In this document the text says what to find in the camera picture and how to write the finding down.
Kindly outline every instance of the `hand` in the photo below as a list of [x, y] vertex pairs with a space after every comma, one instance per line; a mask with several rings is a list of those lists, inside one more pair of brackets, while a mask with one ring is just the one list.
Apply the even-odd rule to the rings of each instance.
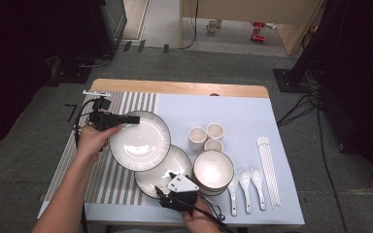
[[81, 130], [76, 156], [95, 162], [98, 158], [98, 152], [103, 147], [108, 146], [108, 139], [118, 132], [120, 132], [120, 126], [111, 127], [104, 131], [98, 131], [93, 126], [84, 126]]
[[[211, 208], [208, 206], [208, 204], [203, 201], [201, 198], [198, 197], [198, 200], [195, 203], [195, 207], [198, 209], [201, 209], [202, 211], [212, 213]], [[192, 233], [199, 233], [199, 232], [205, 232], [205, 233], [213, 233], [213, 232], [220, 232], [217, 225], [212, 222], [207, 216], [204, 216], [204, 214], [193, 211], [192, 216], [189, 212], [183, 212], [183, 218], [186, 222], [186, 227], [188, 230]]]

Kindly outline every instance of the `ceramic plate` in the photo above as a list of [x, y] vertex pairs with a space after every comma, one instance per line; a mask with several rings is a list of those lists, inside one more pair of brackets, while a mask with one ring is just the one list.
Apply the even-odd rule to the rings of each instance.
[[110, 138], [112, 155], [126, 169], [150, 170], [169, 151], [169, 129], [159, 116], [151, 112], [135, 111], [127, 115], [141, 117], [140, 123], [123, 124], [120, 132]]
[[169, 189], [166, 188], [166, 185], [172, 181], [169, 176], [170, 172], [175, 175], [183, 174], [190, 177], [191, 170], [192, 167], [187, 154], [171, 145], [165, 159], [158, 166], [149, 171], [135, 172], [135, 180], [145, 194], [152, 198], [159, 198], [155, 186], [158, 186], [163, 193], [168, 194]]

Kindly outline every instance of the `white cup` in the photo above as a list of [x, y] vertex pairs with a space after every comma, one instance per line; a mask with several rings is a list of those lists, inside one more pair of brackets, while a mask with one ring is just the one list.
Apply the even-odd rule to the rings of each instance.
[[216, 20], [210, 20], [207, 25], [207, 30], [209, 32], [216, 32], [217, 31], [217, 21]]
[[218, 139], [222, 140], [223, 127], [218, 123], [211, 123], [207, 126], [207, 139]]
[[205, 150], [216, 150], [219, 152], [223, 152], [223, 144], [218, 139], [210, 139], [204, 145]]
[[207, 133], [205, 129], [200, 127], [191, 128], [188, 134], [188, 146], [193, 151], [204, 150], [205, 142], [207, 141]]

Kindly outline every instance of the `white spoon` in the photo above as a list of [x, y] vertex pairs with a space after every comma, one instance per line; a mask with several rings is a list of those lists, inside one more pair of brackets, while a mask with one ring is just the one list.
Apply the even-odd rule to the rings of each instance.
[[235, 194], [237, 192], [238, 187], [238, 176], [236, 173], [234, 173], [234, 177], [232, 178], [232, 181], [228, 185], [229, 193], [231, 194], [231, 214], [233, 216], [237, 216], [237, 203], [235, 201]]
[[247, 203], [247, 213], [251, 212], [251, 198], [250, 198], [250, 183], [251, 183], [251, 174], [247, 168], [242, 168], [238, 174], [239, 183], [244, 189], [245, 201]]
[[253, 180], [256, 190], [258, 191], [259, 208], [265, 211], [265, 200], [262, 192], [262, 171], [259, 167], [253, 167], [251, 169], [251, 180]]

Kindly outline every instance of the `plate rim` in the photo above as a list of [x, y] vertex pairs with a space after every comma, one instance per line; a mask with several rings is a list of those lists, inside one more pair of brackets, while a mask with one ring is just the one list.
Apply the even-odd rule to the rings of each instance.
[[[178, 150], [180, 150], [180, 151], [182, 151], [183, 152], [183, 154], [184, 155], [186, 155], [186, 158], [187, 158], [187, 160], [188, 160], [188, 162], [189, 162], [189, 167], [190, 167], [190, 174], [189, 174], [189, 178], [191, 179], [191, 176], [192, 176], [192, 169], [193, 169], [193, 167], [192, 167], [192, 162], [190, 161], [190, 158], [189, 158], [189, 156], [187, 155], [187, 153], [184, 151], [184, 150], [182, 150], [180, 147], [177, 147], [177, 146], [175, 146], [175, 145], [170, 145], [170, 148], [171, 147], [175, 147], [175, 148], [177, 148]], [[148, 172], [148, 171], [150, 171], [151, 169], [149, 169], [149, 170], [146, 170], [146, 171], [135, 171], [134, 172], [134, 180], [135, 180], [135, 183], [137, 184], [137, 186], [138, 186], [138, 188], [145, 194], [145, 195], [147, 195], [147, 196], [149, 196], [149, 197], [151, 197], [151, 198], [153, 198], [153, 199], [159, 199], [160, 197], [155, 197], [155, 196], [150, 196], [146, 191], [144, 191], [142, 188], [141, 188], [141, 186], [139, 186], [139, 183], [138, 183], [138, 180], [137, 180], [137, 174], [139, 174], [139, 173], [143, 173], [143, 172]]]

